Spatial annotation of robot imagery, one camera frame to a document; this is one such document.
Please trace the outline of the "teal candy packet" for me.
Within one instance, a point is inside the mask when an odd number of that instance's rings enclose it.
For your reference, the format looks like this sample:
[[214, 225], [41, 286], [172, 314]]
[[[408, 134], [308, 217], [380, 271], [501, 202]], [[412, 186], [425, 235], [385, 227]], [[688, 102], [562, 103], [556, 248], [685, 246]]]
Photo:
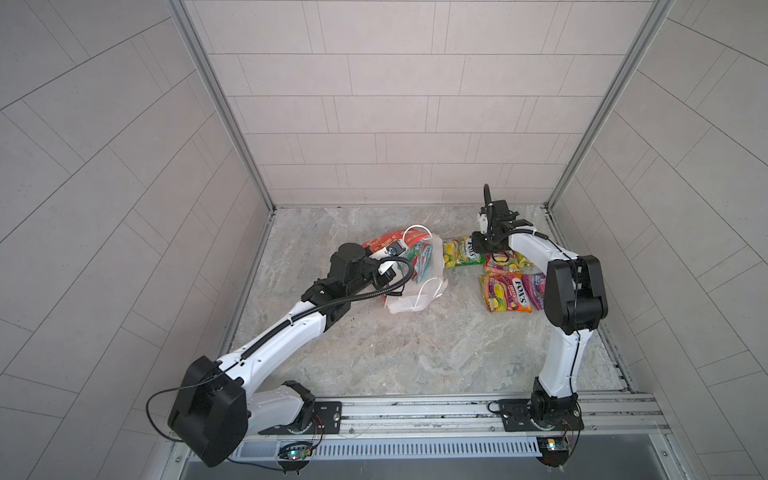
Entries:
[[415, 283], [420, 283], [423, 280], [424, 273], [431, 260], [432, 251], [433, 246], [423, 241], [415, 243], [407, 250], [406, 257], [413, 266], [411, 279]]

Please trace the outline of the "orange Fox's candy packet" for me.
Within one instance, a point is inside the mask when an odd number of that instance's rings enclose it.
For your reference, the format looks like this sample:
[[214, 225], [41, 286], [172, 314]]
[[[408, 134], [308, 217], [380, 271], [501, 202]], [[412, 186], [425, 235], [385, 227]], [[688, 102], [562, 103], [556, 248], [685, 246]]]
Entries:
[[506, 251], [487, 254], [484, 269], [492, 272], [522, 272], [534, 264], [518, 252]]

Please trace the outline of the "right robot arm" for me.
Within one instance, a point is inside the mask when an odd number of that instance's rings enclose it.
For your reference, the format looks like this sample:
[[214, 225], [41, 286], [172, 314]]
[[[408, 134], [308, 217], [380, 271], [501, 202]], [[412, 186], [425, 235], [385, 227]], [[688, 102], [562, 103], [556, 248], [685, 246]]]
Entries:
[[577, 376], [593, 331], [608, 314], [600, 261], [559, 246], [520, 219], [506, 201], [494, 200], [488, 185], [483, 198], [479, 229], [471, 235], [474, 250], [519, 253], [545, 274], [543, 310], [552, 329], [544, 367], [526, 408], [527, 422], [545, 431], [581, 430]]

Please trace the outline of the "red paper gift bag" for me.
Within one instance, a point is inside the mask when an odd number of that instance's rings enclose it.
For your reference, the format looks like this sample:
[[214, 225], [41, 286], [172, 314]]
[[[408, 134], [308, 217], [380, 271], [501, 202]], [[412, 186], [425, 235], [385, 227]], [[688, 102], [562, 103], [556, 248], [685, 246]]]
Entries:
[[362, 244], [376, 259], [397, 255], [403, 263], [390, 262], [395, 280], [407, 278], [401, 290], [387, 294], [385, 306], [391, 314], [413, 313], [427, 307], [445, 291], [448, 281], [443, 275], [443, 241], [426, 226], [415, 224]]

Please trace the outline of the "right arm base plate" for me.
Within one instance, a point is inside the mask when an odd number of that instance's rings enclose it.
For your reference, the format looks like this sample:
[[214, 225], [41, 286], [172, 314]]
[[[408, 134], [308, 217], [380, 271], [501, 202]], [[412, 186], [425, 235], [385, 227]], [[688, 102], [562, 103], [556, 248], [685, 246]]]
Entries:
[[584, 422], [574, 397], [502, 399], [497, 410], [506, 432], [581, 431]]

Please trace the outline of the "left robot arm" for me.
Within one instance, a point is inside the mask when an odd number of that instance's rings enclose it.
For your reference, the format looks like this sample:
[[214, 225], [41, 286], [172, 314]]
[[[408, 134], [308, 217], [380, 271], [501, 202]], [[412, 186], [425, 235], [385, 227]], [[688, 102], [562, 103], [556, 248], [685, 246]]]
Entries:
[[315, 398], [295, 381], [262, 392], [264, 380], [291, 355], [338, 322], [353, 303], [401, 295], [414, 266], [399, 239], [379, 250], [356, 243], [341, 245], [330, 258], [326, 277], [316, 280], [300, 300], [267, 331], [239, 349], [212, 360], [196, 359], [187, 368], [167, 425], [172, 440], [186, 444], [208, 467], [235, 452], [250, 433], [271, 427], [304, 431], [314, 421]]

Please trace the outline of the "green Fox's candy packet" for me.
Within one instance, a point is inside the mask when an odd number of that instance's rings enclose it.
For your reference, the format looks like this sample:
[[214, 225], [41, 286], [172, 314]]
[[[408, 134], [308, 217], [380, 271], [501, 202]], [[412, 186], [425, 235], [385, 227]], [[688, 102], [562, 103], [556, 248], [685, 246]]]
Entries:
[[472, 237], [456, 237], [443, 241], [443, 260], [446, 269], [482, 265], [485, 256], [473, 247]]

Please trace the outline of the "purple pink candy packet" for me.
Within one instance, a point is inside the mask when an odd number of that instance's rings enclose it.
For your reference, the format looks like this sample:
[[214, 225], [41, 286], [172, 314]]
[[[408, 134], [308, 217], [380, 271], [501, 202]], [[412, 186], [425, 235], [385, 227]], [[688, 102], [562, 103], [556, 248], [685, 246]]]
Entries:
[[523, 274], [522, 281], [526, 295], [533, 308], [538, 311], [543, 310], [546, 276], [542, 273]]

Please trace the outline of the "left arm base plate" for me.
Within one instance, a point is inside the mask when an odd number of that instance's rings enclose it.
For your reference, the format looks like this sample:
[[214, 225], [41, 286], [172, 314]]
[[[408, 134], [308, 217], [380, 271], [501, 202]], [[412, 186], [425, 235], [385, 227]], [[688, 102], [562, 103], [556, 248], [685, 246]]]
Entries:
[[315, 401], [311, 408], [303, 407], [289, 425], [276, 425], [258, 432], [259, 435], [309, 435], [323, 431], [338, 434], [342, 417], [339, 401]]

